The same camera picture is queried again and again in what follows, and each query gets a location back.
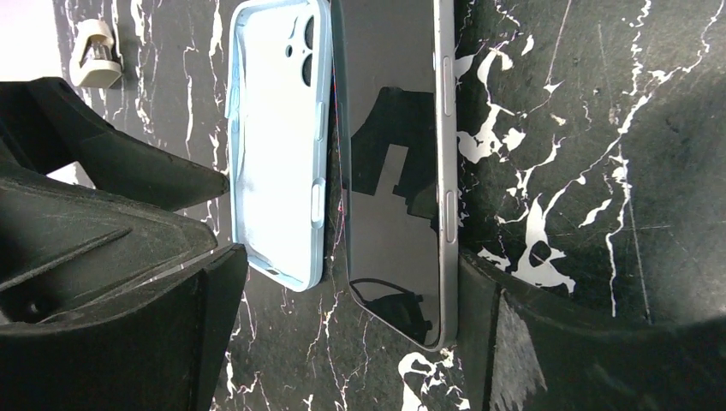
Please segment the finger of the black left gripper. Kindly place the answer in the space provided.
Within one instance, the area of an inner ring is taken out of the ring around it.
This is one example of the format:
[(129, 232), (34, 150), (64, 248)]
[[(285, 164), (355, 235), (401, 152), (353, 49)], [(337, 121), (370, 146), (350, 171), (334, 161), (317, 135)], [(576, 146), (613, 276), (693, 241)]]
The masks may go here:
[(47, 321), (216, 246), (207, 224), (174, 212), (4, 177), (1, 321)]
[(220, 172), (116, 129), (58, 77), (2, 82), (1, 158), (43, 176), (77, 162), (95, 188), (166, 211), (229, 190)]

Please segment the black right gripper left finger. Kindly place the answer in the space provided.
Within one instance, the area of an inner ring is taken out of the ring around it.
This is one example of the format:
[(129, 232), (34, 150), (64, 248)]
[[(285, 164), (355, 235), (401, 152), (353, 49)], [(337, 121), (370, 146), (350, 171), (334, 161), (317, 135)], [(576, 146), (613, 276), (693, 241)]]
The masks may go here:
[(51, 322), (3, 326), (2, 409), (209, 409), (246, 272), (233, 245)]

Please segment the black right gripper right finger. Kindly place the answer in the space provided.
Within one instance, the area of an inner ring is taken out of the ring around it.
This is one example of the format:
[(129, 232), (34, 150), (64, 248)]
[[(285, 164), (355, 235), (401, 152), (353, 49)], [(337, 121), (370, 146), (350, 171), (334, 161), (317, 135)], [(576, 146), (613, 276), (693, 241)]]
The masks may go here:
[(722, 410), (725, 321), (645, 325), (459, 254), (457, 354), (474, 410)]

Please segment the light blue phone case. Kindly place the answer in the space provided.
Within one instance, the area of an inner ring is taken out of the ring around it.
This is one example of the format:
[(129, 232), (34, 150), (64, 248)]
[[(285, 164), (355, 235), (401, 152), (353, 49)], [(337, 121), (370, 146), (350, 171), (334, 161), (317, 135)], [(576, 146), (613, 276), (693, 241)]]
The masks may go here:
[(332, 27), (326, 1), (246, 1), (229, 27), (232, 240), (301, 292), (322, 277)]

